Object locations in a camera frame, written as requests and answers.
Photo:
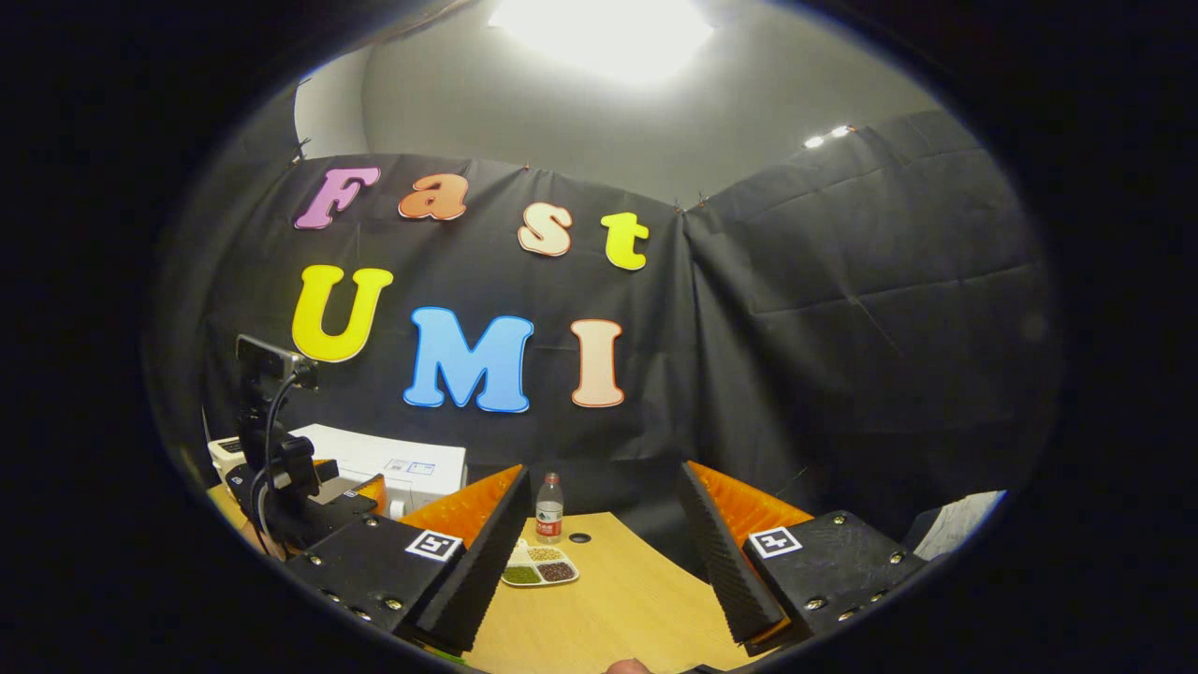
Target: ceiling light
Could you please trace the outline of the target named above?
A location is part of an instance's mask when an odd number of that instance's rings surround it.
[[[506,0],[489,24],[555,60],[637,83],[677,72],[712,34],[684,0]]]

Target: brown beans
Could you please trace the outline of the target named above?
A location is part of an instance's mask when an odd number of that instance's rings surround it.
[[[539,564],[537,565],[537,571],[540,571],[541,577],[549,582],[569,581],[570,578],[574,578],[574,570],[570,569],[570,565],[564,561]]]

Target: orange foam pad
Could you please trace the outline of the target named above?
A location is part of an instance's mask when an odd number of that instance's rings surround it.
[[[484,478],[405,515],[399,521],[420,529],[458,536],[468,549],[500,499],[512,487],[516,475],[520,475],[521,468],[524,466],[518,463],[507,470]]]
[[[686,463],[690,464],[698,481],[710,494],[715,509],[724,518],[724,524],[737,542],[737,548],[744,548],[745,539],[755,532],[764,532],[776,527],[793,527],[815,520],[811,515],[791,504],[775,499],[739,480],[692,461]]]

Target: gray wall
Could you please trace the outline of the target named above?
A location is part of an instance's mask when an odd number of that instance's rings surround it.
[[[363,151],[349,132],[358,104],[371,152],[528,162],[689,206],[698,190],[719,192],[841,123],[938,107],[843,34],[769,5],[736,5],[680,73],[639,87],[553,62],[488,28],[497,4],[482,0],[376,45],[357,95],[341,62],[349,56],[327,68],[335,73],[316,73],[328,75],[321,96],[345,101],[313,105],[323,116],[309,119],[323,121],[301,123],[300,103],[317,91],[315,80],[301,87],[296,123],[313,138],[308,154]]]
[[[296,90],[296,135],[308,158],[370,151],[362,115],[362,83],[374,47],[334,59]]]

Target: plastic bottle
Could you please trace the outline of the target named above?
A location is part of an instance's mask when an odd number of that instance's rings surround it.
[[[545,474],[545,484],[537,492],[537,541],[553,545],[562,540],[562,516],[565,500],[556,473]]]

